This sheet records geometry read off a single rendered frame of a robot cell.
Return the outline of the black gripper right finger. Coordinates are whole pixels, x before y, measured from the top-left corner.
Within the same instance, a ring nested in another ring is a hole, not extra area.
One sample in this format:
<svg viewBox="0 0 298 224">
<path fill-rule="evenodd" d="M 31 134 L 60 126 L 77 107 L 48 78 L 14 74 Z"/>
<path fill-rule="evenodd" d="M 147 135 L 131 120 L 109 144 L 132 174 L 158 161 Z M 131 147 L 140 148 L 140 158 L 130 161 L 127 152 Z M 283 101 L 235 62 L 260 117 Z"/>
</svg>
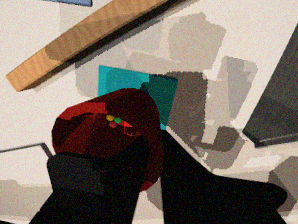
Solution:
<svg viewBox="0 0 298 224">
<path fill-rule="evenodd" d="M 215 175 L 161 130 L 163 171 L 160 175 L 163 224 L 197 224 L 212 200 L 274 206 L 288 194 L 272 183 Z"/>
</svg>

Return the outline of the tan wooden bar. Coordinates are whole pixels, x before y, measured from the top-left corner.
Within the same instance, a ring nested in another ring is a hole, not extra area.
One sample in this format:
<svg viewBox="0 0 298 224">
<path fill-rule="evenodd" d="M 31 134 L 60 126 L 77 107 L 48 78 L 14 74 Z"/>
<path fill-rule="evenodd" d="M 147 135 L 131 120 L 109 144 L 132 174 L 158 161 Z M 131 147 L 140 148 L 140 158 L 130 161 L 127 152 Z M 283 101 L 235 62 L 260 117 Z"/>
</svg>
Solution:
<svg viewBox="0 0 298 224">
<path fill-rule="evenodd" d="M 5 77 L 33 89 L 101 46 L 184 0 L 112 0 L 18 65 Z"/>
</svg>

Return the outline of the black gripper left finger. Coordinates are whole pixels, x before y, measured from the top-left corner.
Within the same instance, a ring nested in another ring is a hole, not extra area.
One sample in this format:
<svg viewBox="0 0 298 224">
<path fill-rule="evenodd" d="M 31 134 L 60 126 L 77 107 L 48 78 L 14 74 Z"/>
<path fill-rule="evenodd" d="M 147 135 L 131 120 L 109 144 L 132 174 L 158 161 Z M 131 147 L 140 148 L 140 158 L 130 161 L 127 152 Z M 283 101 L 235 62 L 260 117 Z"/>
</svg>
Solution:
<svg viewBox="0 0 298 224">
<path fill-rule="evenodd" d="M 47 160 L 53 191 L 80 190 L 123 200 L 120 224 L 132 224 L 151 148 L 140 135 L 109 158 L 62 152 Z"/>
</svg>

